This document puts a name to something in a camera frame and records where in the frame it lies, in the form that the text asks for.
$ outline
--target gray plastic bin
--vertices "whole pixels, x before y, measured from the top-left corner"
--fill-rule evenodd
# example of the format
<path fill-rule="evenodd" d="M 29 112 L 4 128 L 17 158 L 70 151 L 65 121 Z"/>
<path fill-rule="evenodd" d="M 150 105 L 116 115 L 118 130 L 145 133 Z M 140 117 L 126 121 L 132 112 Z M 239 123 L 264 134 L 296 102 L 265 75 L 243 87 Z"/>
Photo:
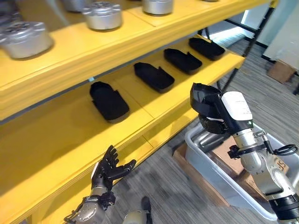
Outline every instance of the gray plastic bin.
<path fill-rule="evenodd" d="M 269 205 L 263 207 L 253 197 L 251 197 L 239 184 L 237 184 L 229 175 L 227 175 L 219 166 L 217 166 L 205 153 L 203 153 L 193 142 L 192 137 L 203 130 L 199 124 L 185 135 L 185 141 L 188 145 L 186 160 L 226 199 L 226 201 L 236 207 L 255 210 L 265 219 L 275 221 L 276 214 Z M 261 130 L 255 125 L 255 131 Z M 274 149 L 283 146 L 281 142 L 268 134 L 268 139 Z M 288 165 L 290 170 L 287 176 L 291 183 L 298 181 L 299 174 L 299 155 L 293 154 L 283 156 L 281 159 Z"/>

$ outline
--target shelf board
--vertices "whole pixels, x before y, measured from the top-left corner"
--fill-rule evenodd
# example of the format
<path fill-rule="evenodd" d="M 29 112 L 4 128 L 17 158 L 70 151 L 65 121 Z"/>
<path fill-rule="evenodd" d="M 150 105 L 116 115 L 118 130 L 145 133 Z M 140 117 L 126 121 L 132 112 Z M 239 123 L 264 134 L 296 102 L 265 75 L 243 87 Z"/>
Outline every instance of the shelf board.
<path fill-rule="evenodd" d="M 167 117 L 161 123 L 147 131 L 143 136 L 153 148 L 159 148 L 197 117 L 198 113 L 191 108 L 189 103 L 185 104 L 178 111 L 173 113 L 172 116 Z"/>
<path fill-rule="evenodd" d="M 188 125 L 197 115 L 196 112 L 190 109 L 188 104 L 185 104 L 175 111 L 173 116 L 163 120 L 154 129 L 146 132 L 144 137 L 138 138 L 121 150 L 119 153 L 120 164 L 136 159 L 137 165 L 139 165 L 178 131 Z M 68 190 L 34 213 L 32 224 L 64 223 L 63 218 L 79 205 L 84 196 L 90 194 L 90 182 L 90 174 L 87 174 Z"/>
<path fill-rule="evenodd" d="M 140 3 L 114 0 L 123 7 L 124 23 L 110 32 L 94 32 L 82 15 L 65 12 L 59 1 L 23 0 L 25 19 L 44 21 L 55 40 L 53 49 L 26 61 L 10 59 L 0 49 L 0 120 L 90 77 L 162 47 L 270 0 L 176 0 L 168 16 L 144 15 Z"/>
<path fill-rule="evenodd" d="M 124 146 L 153 118 L 116 82 L 130 107 L 130 116 L 107 123 L 89 96 L 90 84 L 72 90 L 0 129 L 0 223 L 18 222 L 67 188 L 101 158 L 112 144 Z"/>
<path fill-rule="evenodd" d="M 179 49 L 184 53 L 190 52 L 203 62 L 199 72 L 189 76 L 175 68 L 164 59 L 163 51 L 159 51 L 137 62 L 150 63 L 156 68 L 162 67 L 175 78 L 171 91 L 160 94 L 145 84 L 135 75 L 133 65 L 129 65 L 111 74 L 116 82 L 123 87 L 151 116 L 158 118 L 175 108 L 177 105 L 189 101 L 190 89 L 193 83 L 213 84 L 233 68 L 239 67 L 244 58 L 226 51 L 218 61 L 212 62 L 188 45 L 188 40 L 171 45 L 168 48 Z"/>
<path fill-rule="evenodd" d="M 186 41 L 172 47 L 189 50 Z M 6 206 L 0 211 L 0 223 L 21 221 L 73 185 L 91 171 L 110 144 L 122 150 L 160 122 L 173 118 L 178 120 L 177 125 L 173 130 L 165 128 L 165 132 L 178 132 L 181 122 L 190 121 L 190 118 L 175 117 L 175 113 L 182 112 L 186 105 L 190 108 L 192 83 L 213 83 L 243 62 L 243 57 L 231 52 L 216 62 L 193 54 L 204 64 L 193 76 L 167 64 L 162 51 L 143 60 L 162 65 L 175 77 L 174 88 L 165 94 L 156 93 L 139 80 L 133 65 L 101 77 L 100 81 L 119 90 L 130 107 L 131 115 L 119 124 L 111 125 L 102 118 L 91 102 L 90 84 L 85 84 L 3 125 L 0 203 Z M 145 136 L 153 147 L 158 147 L 161 143 L 155 145 L 150 140 L 150 133 L 155 131 Z"/>

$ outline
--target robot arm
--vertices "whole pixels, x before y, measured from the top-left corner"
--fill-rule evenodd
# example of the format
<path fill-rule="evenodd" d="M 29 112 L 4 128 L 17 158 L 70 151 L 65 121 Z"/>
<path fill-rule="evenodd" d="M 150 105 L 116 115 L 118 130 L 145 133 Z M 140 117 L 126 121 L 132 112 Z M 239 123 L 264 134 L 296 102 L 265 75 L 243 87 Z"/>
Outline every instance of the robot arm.
<path fill-rule="evenodd" d="M 236 145 L 230 147 L 229 156 L 241 159 L 280 223 L 299 224 L 298 194 L 287 176 L 277 167 L 273 156 L 290 155 L 298 148 L 287 145 L 273 150 L 264 131 L 254 133 L 252 114 L 240 92 L 222 94 L 214 87 L 193 84 L 191 106 L 199 113 L 199 120 L 207 131 L 233 135 Z"/>
<path fill-rule="evenodd" d="M 92 190 L 90 196 L 84 197 L 81 204 L 64 218 L 69 224 L 101 224 L 105 211 L 115 203 L 111 191 L 113 181 L 126 176 L 134 168 L 136 160 L 117 167 L 116 149 L 110 146 L 103 159 L 95 165 L 92 174 Z"/>

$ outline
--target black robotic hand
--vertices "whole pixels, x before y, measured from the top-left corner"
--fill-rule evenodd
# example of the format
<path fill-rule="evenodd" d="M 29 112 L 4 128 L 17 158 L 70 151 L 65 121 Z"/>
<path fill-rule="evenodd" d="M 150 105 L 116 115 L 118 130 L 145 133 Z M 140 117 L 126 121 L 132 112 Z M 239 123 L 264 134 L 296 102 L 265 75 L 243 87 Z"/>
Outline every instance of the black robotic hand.
<path fill-rule="evenodd" d="M 104 181 L 107 190 L 111 191 L 114 180 L 122 178 L 131 172 L 136 164 L 136 160 L 117 167 L 119 162 L 117 156 L 116 148 L 110 146 L 93 174 L 92 189 Z"/>

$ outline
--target white wall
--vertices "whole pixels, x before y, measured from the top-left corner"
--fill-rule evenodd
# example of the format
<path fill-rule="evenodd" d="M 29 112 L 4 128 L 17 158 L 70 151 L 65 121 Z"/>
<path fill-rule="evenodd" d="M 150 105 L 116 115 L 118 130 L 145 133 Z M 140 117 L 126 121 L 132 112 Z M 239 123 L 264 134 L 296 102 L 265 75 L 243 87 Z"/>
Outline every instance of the white wall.
<path fill-rule="evenodd" d="M 294 68 L 299 68 L 299 3 L 264 55 L 274 60 L 279 57 Z"/>
<path fill-rule="evenodd" d="M 276 34 L 281 29 L 289 15 L 294 10 L 297 3 L 298 0 L 281 0 L 257 41 L 269 46 L 269 44 L 273 41 Z M 252 28 L 258 28 L 260 22 L 263 19 L 263 16 L 268 10 L 268 7 L 269 4 L 265 4 L 248 10 L 246 19 L 243 21 L 243 23 Z M 253 36 L 248 31 L 246 31 L 246 35 L 248 37 Z"/>

